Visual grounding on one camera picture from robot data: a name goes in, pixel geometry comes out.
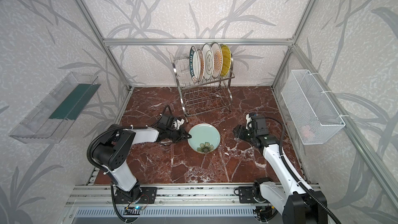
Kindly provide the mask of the light green flower plate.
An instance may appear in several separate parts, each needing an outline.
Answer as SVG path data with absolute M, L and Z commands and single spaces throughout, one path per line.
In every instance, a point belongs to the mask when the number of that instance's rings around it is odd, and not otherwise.
M 219 131 L 211 124 L 201 123 L 193 126 L 188 139 L 189 146 L 201 154 L 211 153 L 216 150 L 221 141 Z

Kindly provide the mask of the white plate green rim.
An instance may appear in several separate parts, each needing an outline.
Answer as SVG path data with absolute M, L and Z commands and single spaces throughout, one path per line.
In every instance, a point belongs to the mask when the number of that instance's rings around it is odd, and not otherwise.
M 189 53 L 189 70 L 190 76 L 194 84 L 196 84 L 199 80 L 200 74 L 200 61 L 197 49 L 192 46 Z

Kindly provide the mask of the yellow green striped plate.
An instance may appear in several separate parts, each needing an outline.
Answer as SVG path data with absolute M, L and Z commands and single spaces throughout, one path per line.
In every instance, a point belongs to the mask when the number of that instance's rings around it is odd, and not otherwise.
M 220 76 L 226 77 L 232 64 L 232 54 L 230 48 L 227 45 L 221 45 L 221 52 L 223 63 Z

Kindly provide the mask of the white plate green emblem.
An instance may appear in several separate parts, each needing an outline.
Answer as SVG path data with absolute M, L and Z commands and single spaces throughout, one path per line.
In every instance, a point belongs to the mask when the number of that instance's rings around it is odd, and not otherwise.
M 204 79 L 206 81 L 212 78 L 212 74 L 214 71 L 214 55 L 209 44 L 205 44 L 202 48 L 203 56 L 204 56 Z

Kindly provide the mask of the large orange sun plate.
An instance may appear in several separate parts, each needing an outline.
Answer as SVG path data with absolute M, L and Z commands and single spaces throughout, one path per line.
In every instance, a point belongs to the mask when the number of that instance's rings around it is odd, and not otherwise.
M 211 50 L 213 53 L 213 61 L 214 61 L 212 77 L 218 78 L 221 74 L 222 65 L 223 65 L 221 46 L 218 43 L 214 42 L 211 45 Z

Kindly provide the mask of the small orange sun plate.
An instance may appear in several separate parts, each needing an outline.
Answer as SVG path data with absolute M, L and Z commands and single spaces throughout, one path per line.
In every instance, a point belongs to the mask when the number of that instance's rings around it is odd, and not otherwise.
M 200 64 L 200 73 L 199 73 L 199 78 L 198 82 L 200 83 L 203 78 L 204 78 L 204 55 L 201 49 L 197 50 L 198 57 L 199 57 L 199 64 Z

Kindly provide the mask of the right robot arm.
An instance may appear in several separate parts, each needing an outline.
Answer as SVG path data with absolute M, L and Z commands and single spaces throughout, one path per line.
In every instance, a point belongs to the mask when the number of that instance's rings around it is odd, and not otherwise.
M 315 191 L 305 182 L 283 150 L 285 130 L 280 137 L 270 134 L 269 117 L 256 113 L 246 115 L 246 125 L 233 129 L 236 138 L 248 142 L 264 156 L 272 167 L 281 186 L 272 179 L 258 178 L 251 192 L 240 187 L 238 192 L 246 202 L 260 203 L 253 210 L 257 221 L 268 223 L 277 214 L 285 224 L 327 224 L 327 201 L 321 191 Z

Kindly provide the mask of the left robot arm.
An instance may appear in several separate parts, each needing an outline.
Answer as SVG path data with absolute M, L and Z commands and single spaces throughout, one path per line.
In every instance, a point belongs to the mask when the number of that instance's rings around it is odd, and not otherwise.
M 139 194 L 140 183 L 127 164 L 133 145 L 171 140 L 186 141 L 192 136 L 184 129 L 184 119 L 163 114 L 153 125 L 144 127 L 111 125 L 89 144 L 87 159 L 105 172 L 120 191 L 132 198 Z

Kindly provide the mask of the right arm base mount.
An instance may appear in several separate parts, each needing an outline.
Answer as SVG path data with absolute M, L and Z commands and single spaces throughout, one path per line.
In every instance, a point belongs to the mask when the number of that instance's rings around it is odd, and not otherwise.
M 272 205 L 282 203 L 285 199 L 285 193 L 281 191 L 274 183 L 264 183 L 260 186 L 240 186 L 233 190 L 235 196 L 238 196 L 239 203 L 248 203 L 253 205 Z

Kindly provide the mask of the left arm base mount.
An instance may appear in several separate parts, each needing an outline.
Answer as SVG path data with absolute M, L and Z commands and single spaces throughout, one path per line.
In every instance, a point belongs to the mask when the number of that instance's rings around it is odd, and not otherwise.
M 116 204 L 154 204 L 157 195 L 157 187 L 133 188 L 131 191 L 122 191 L 116 187 L 114 202 Z

